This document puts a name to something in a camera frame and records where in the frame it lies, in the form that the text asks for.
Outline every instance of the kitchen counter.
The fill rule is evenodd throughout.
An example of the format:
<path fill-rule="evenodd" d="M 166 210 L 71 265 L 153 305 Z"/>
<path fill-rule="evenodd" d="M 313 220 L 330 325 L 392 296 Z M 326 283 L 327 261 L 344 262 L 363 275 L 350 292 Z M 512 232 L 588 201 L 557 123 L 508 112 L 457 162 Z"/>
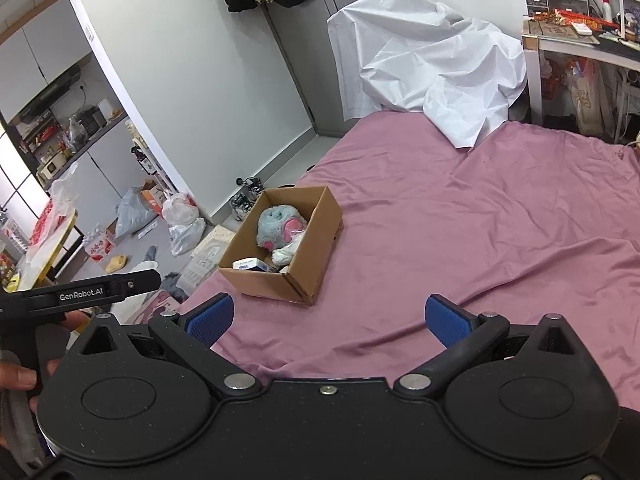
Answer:
<path fill-rule="evenodd" d="M 48 191 L 49 188 L 51 187 L 51 184 L 53 184 L 57 179 L 59 179 L 60 176 L 64 175 L 65 171 L 68 170 L 76 160 L 78 160 L 81 156 L 83 156 L 90 147 L 92 147 L 96 142 L 98 142 L 98 140 L 103 138 L 105 134 L 109 133 L 109 131 L 111 131 L 111 129 L 114 126 L 116 126 L 116 124 L 119 124 L 121 121 L 128 118 L 129 116 L 126 113 L 123 113 L 120 117 L 118 117 L 117 119 L 114 119 L 110 123 L 107 123 L 105 126 L 100 128 L 100 130 L 95 132 L 89 138 L 89 142 L 86 143 L 82 148 L 80 148 L 80 150 L 78 150 L 78 152 L 74 156 L 72 156 L 58 172 L 56 172 L 56 174 L 51 180 L 49 180 L 46 184 L 43 184 L 42 189 L 44 189 L 44 191 Z"/>

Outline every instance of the microwave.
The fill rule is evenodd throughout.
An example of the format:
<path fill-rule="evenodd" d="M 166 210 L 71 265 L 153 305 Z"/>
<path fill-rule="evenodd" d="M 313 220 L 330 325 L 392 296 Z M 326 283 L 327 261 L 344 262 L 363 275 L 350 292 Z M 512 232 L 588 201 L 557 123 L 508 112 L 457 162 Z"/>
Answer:
<path fill-rule="evenodd" d="M 53 176 L 57 172 L 59 172 L 65 164 L 66 164 L 65 154 L 62 152 L 57 152 L 54 156 L 52 156 L 47 162 L 45 162 L 42 165 L 40 174 L 45 180 L 51 180 Z"/>

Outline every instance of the gray plastic bag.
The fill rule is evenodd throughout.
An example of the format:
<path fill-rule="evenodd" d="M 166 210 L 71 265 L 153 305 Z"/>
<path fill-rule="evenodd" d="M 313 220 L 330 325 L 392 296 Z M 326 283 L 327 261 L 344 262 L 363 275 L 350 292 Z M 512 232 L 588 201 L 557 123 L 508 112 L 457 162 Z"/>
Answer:
<path fill-rule="evenodd" d="M 204 232 L 204 218 L 198 218 L 191 225 L 174 225 L 169 227 L 171 254 L 178 256 L 195 249 Z"/>
<path fill-rule="evenodd" d="M 141 187 L 131 187 L 120 200 L 116 238 L 138 231 L 151 222 L 156 213 L 140 194 Z"/>

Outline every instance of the kitchen shelf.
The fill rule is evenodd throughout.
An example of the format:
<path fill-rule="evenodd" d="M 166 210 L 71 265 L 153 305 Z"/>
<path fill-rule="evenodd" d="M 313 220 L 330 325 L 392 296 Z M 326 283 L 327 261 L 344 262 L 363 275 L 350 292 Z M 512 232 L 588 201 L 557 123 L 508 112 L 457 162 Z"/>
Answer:
<path fill-rule="evenodd" d="M 53 123 L 57 123 L 57 121 L 56 121 L 56 118 L 52 115 L 49 119 L 46 119 L 42 124 L 40 124 L 39 126 L 36 126 L 33 130 L 29 132 L 29 135 L 27 135 L 23 139 L 25 144 L 29 146 L 33 139 L 39 136 L 44 130 L 46 130 Z"/>
<path fill-rule="evenodd" d="M 95 132 L 89 139 L 89 142 L 86 143 L 82 148 L 80 148 L 78 152 L 74 156 L 72 156 L 66 162 L 66 164 L 62 168 L 60 168 L 59 171 L 56 172 L 56 174 L 53 176 L 51 180 L 49 180 L 46 184 L 43 184 L 42 189 L 44 189 L 44 191 L 48 191 L 49 188 L 51 187 L 51 184 L 53 184 L 57 179 L 59 179 L 62 175 L 64 175 L 65 171 L 68 170 L 76 160 L 78 160 L 81 156 L 83 156 L 90 147 L 92 147 L 96 142 L 98 142 L 98 140 L 100 140 L 106 133 L 110 132 L 111 129 L 116 124 L 128 118 L 129 116 L 126 113 L 123 113 L 116 120 L 111 121 L 111 123 L 107 123 L 100 130 Z"/>

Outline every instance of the kitchen cabinet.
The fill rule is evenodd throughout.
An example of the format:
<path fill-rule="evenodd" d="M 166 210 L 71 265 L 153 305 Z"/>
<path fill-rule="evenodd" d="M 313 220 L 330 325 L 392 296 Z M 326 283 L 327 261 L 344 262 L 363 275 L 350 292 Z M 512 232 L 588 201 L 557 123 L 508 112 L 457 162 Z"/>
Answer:
<path fill-rule="evenodd" d="M 56 1 L 23 30 L 48 83 L 91 52 L 69 0 Z"/>
<path fill-rule="evenodd" d="M 47 85 L 22 29 L 0 44 L 0 111 L 11 121 Z"/>
<path fill-rule="evenodd" d="M 148 178 L 131 153 L 133 142 L 125 122 L 120 121 L 89 148 L 92 159 L 120 196 L 130 187 L 143 186 Z"/>
<path fill-rule="evenodd" d="M 96 224 L 107 227 L 116 219 L 116 208 L 120 204 L 120 196 L 95 165 L 89 153 L 85 153 L 78 159 L 76 186 L 78 190 L 76 225 L 84 234 L 93 229 Z"/>

